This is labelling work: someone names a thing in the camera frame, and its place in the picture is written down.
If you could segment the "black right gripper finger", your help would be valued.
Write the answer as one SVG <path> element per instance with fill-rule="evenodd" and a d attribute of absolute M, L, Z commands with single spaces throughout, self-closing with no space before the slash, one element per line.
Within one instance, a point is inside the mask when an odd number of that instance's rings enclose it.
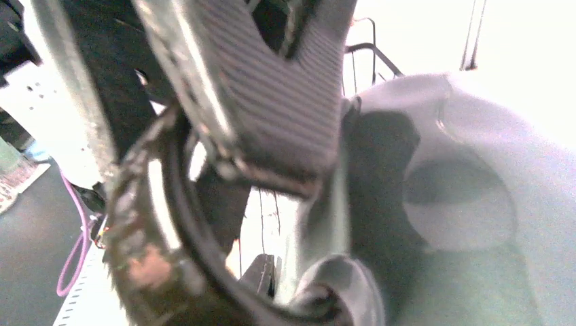
<path fill-rule="evenodd" d="M 256 294 L 273 299 L 276 293 L 276 258 L 259 254 L 240 278 L 240 282 Z"/>

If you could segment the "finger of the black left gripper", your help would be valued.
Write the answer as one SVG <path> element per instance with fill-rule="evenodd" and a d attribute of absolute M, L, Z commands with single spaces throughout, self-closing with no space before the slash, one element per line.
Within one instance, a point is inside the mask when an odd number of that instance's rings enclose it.
<path fill-rule="evenodd" d="M 228 180 L 313 196 L 336 162 L 354 1 L 295 1 L 274 52 L 244 1 L 135 1 L 149 44 Z"/>
<path fill-rule="evenodd" d="M 99 176 L 111 189 L 129 148 L 173 89 L 130 1 L 32 1 L 27 21 L 43 61 L 80 117 Z"/>

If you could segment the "grey green mug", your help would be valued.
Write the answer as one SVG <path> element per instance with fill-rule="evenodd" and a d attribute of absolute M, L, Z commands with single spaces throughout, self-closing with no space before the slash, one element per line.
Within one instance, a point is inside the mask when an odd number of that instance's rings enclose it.
<path fill-rule="evenodd" d="M 293 222 L 274 298 L 233 279 L 177 107 L 135 145 L 107 255 L 133 325 L 574 325 L 575 131 L 506 84 L 419 75 L 362 92 L 340 164 Z"/>

